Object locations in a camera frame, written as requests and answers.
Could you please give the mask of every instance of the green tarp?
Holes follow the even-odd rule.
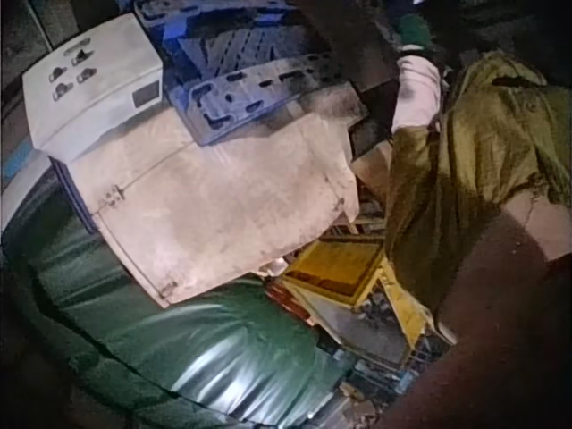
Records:
[[[159,308],[86,232],[51,172],[3,250],[10,295],[46,344],[93,392],[150,422],[296,425],[343,374],[254,276]]]

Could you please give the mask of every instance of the worker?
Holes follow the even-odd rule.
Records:
[[[427,21],[407,0],[385,4],[403,45],[385,255],[456,345],[377,427],[560,427],[572,374],[570,93],[492,52],[443,103]]]

